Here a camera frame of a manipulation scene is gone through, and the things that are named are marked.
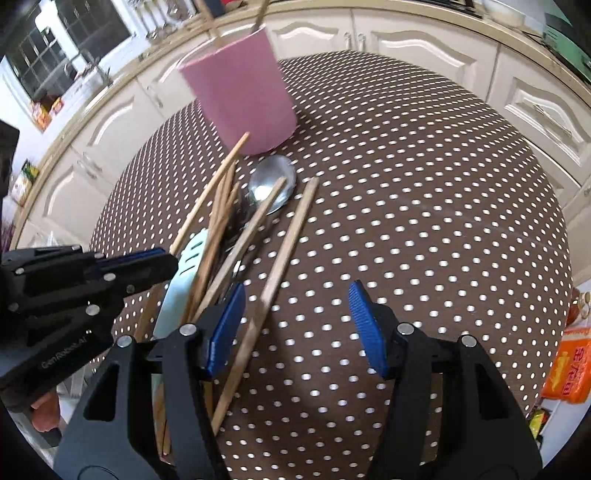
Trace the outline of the operator left hand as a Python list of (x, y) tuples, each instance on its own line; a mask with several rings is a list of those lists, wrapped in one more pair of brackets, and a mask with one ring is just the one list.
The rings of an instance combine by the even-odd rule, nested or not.
[(59, 426), (61, 414), (55, 389), (40, 397), (31, 405), (31, 408), (33, 409), (31, 423), (38, 432), (45, 433)]

